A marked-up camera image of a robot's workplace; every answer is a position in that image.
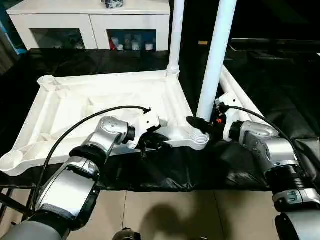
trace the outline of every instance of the glass cabinet door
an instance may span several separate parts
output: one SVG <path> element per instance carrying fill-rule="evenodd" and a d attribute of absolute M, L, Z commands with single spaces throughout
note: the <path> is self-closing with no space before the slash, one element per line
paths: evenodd
<path fill-rule="evenodd" d="M 40 49 L 84 49 L 78 28 L 31 28 Z"/>
<path fill-rule="evenodd" d="M 111 50 L 155 51 L 157 49 L 156 30 L 107 29 Z"/>
<path fill-rule="evenodd" d="M 87 14 L 11 14 L 29 49 L 97 49 Z"/>

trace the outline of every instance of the white pole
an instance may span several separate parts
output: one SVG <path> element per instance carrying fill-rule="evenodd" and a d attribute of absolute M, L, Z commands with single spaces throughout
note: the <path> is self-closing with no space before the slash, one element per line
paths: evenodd
<path fill-rule="evenodd" d="M 219 2 L 199 105 L 196 112 L 197 117 L 208 122 L 210 121 L 214 108 L 236 4 L 237 0 L 220 0 Z M 194 129 L 191 138 L 196 142 L 206 142 L 209 136 Z"/>
<path fill-rule="evenodd" d="M 185 0 L 175 0 L 173 10 L 170 58 L 167 67 L 168 75 L 177 75 L 180 72 L 179 56 L 181 45 L 182 24 L 184 21 Z"/>

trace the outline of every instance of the black cable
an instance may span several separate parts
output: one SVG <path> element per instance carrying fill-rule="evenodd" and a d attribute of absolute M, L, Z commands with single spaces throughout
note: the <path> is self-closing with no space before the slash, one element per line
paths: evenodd
<path fill-rule="evenodd" d="M 275 130 L 277 130 L 279 132 L 279 134 L 284 138 L 286 139 L 290 145 L 292 146 L 293 148 L 293 151 L 295 152 L 295 155 L 296 155 L 296 158 L 298 159 L 299 163 L 301 164 L 302 161 L 301 161 L 301 158 L 298 154 L 298 151 L 297 149 L 300 150 L 300 148 L 296 147 L 294 142 L 279 128 L 277 127 L 274 123 L 272 123 L 271 121 L 269 121 L 268 119 L 266 119 L 265 117 L 261 116 L 260 114 L 254 112 L 254 111 L 250 111 L 246 108 L 243 108 L 243 107 L 239 107 L 239 106 L 229 106 L 229 105 L 222 105 L 222 106 L 218 106 L 218 108 L 220 109 L 223 109 L 224 112 L 226 112 L 225 110 L 228 110 L 228 109 L 236 109 L 236 110 L 240 110 L 240 111 L 243 111 L 243 112 L 246 112 L 248 114 L 251 114 L 261 120 L 263 120 L 264 122 L 266 122 L 267 124 L 269 124 L 271 127 L 273 127 Z"/>
<path fill-rule="evenodd" d="M 150 112 L 150 109 L 148 108 L 145 108 L 145 107 L 142 107 L 142 106 L 116 106 L 116 107 L 112 107 L 112 108 L 109 108 L 109 109 L 105 109 L 105 110 L 102 110 L 102 111 L 99 111 L 95 114 L 92 114 L 90 116 L 87 116 L 86 118 L 82 119 L 81 121 L 79 121 L 78 123 L 76 123 L 75 125 L 73 125 L 72 127 L 70 127 L 56 142 L 55 144 L 53 145 L 53 147 L 51 148 L 48 156 L 46 157 L 45 161 L 44 161 L 44 164 L 43 164 L 43 168 L 42 168 L 42 171 L 41 171 L 41 174 L 40 174 L 40 178 L 38 180 L 38 183 L 36 185 L 36 189 L 35 189 L 35 192 L 34 192 L 34 195 L 33 195 L 33 204 L 32 204 L 32 211 L 33 213 L 36 211 L 36 203 L 37 203 L 37 199 L 38 199 L 38 196 L 39 196 L 39 193 L 40 193 L 40 188 L 41 188 L 41 185 L 42 185 L 42 181 L 43 181 L 43 178 L 44 178 L 44 175 L 45 175 L 45 171 L 48 167 L 48 164 L 49 164 L 49 161 L 54 153 L 54 151 L 56 150 L 56 148 L 58 147 L 58 145 L 62 142 L 62 140 L 68 136 L 74 129 L 76 129 L 77 127 L 79 127 L 81 124 L 83 124 L 84 122 L 90 120 L 90 119 L 93 119 L 94 117 L 96 116 L 99 116 L 101 114 L 105 114 L 105 113 L 108 113 L 108 112 L 111 112 L 111 111 L 115 111 L 115 110 L 119 110 L 119 109 L 140 109 L 140 110 L 143 110 L 143 112 L 146 114 L 148 112 Z"/>

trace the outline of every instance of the white plastic frame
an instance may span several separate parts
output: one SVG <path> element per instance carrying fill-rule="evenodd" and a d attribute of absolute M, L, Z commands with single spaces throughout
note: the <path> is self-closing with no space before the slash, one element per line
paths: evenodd
<path fill-rule="evenodd" d="M 205 113 L 207 118 L 212 112 L 212 102 L 215 101 L 212 95 L 216 95 L 218 88 L 217 81 L 220 81 L 223 90 L 229 93 L 229 96 L 236 98 L 238 106 L 244 106 L 260 114 L 259 110 L 238 85 L 236 80 L 223 66 L 223 58 L 227 47 L 226 39 L 229 37 L 236 2 L 237 0 L 220 0 L 217 23 L 213 33 L 213 45 L 210 48 L 210 57 L 204 79 L 206 82 L 204 86 L 210 87 L 202 87 L 200 96 L 202 103 L 200 102 L 198 107 L 198 110 L 199 108 L 202 110 L 200 112 L 198 111 L 197 117 L 202 117 L 202 113 Z M 174 7 L 175 14 L 173 16 L 172 26 L 174 34 L 171 38 L 171 46 L 178 46 L 181 42 L 184 0 L 176 0 Z M 88 106 L 94 106 L 96 102 L 99 102 L 99 96 L 97 96 L 98 101 L 97 99 L 94 100 L 92 96 L 89 96 L 90 89 L 94 86 L 95 89 L 93 92 L 95 94 L 103 95 L 105 93 L 104 95 L 109 97 L 109 100 L 112 100 L 113 105 L 104 105 L 103 108 L 115 107 L 114 104 L 117 106 L 128 105 L 124 104 L 127 95 L 126 97 L 121 97 L 121 94 L 134 93 L 138 97 L 147 98 L 147 101 L 144 102 L 139 102 L 137 98 L 132 98 L 130 105 L 136 104 L 142 105 L 142 107 L 152 107 L 162 121 L 163 127 L 159 129 L 158 132 L 170 139 L 170 141 L 168 141 L 169 144 L 173 147 L 189 146 L 195 150 L 203 149 L 209 137 L 202 134 L 199 130 L 192 128 L 186 122 L 186 117 L 192 115 L 192 112 L 179 83 L 179 53 L 179 47 L 171 49 L 168 70 L 163 71 L 58 78 L 44 76 L 40 78 L 38 80 L 40 90 L 37 97 L 34 100 L 12 151 L 0 159 L 0 170 L 10 176 L 17 176 L 28 168 L 41 166 L 56 139 L 70 127 L 70 124 L 74 124 L 77 120 L 85 117 L 85 115 L 82 114 L 83 110 L 88 114 L 88 109 L 90 109 Z M 71 107 L 66 107 L 68 106 L 66 102 L 61 103 L 63 98 L 67 100 L 70 98 L 71 102 L 73 101 Z M 210 101 L 210 104 L 206 104 L 206 102 L 203 101 L 204 99 Z M 243 115 L 244 120 L 250 119 L 246 113 L 239 113 L 239 115 Z M 115 114 L 115 116 L 129 123 L 134 121 L 134 116 L 130 116 L 127 113 L 121 116 Z M 95 124 L 91 123 L 91 126 L 87 126 L 87 128 L 85 126 L 80 127 L 81 134 L 76 133 L 76 131 L 71 133 L 56 149 L 52 156 L 51 163 L 64 162 L 68 157 L 69 151 L 73 147 L 81 144 L 84 138 L 95 129 L 95 126 Z M 130 152 L 132 152 L 132 150 L 125 146 L 120 146 L 113 151 L 113 154 L 126 154 Z"/>

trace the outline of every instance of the table leg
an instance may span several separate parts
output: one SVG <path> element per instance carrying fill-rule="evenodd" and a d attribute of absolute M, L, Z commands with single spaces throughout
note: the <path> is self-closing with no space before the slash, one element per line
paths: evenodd
<path fill-rule="evenodd" d="M 27 208 L 27 209 L 31 209 L 31 205 L 32 205 L 32 200 L 33 200 L 33 198 L 34 198 L 34 194 L 35 194 L 35 190 L 34 190 L 34 189 L 31 189 L 31 190 L 30 190 L 30 194 L 29 194 L 28 201 L 26 202 L 26 208 Z M 27 214 L 23 214 L 22 219 L 21 219 L 21 222 L 27 220 L 28 217 L 30 217 L 30 216 L 28 216 Z"/>
<path fill-rule="evenodd" d="M 23 215 L 27 215 L 28 217 L 31 217 L 32 215 L 31 209 L 13 200 L 11 197 L 8 196 L 8 193 L 7 194 L 3 194 L 2 192 L 0 193 L 0 203 L 2 203 L 2 206 L 12 208 L 13 210 L 18 211 Z"/>
<path fill-rule="evenodd" d="M 13 193 L 13 189 L 8 189 L 8 191 L 6 192 L 6 196 L 8 196 L 9 198 L 11 197 Z M 0 208 L 0 225 L 2 223 L 2 220 L 5 216 L 5 213 L 6 213 L 6 209 L 7 209 L 7 206 L 5 204 L 2 204 L 1 208 Z"/>

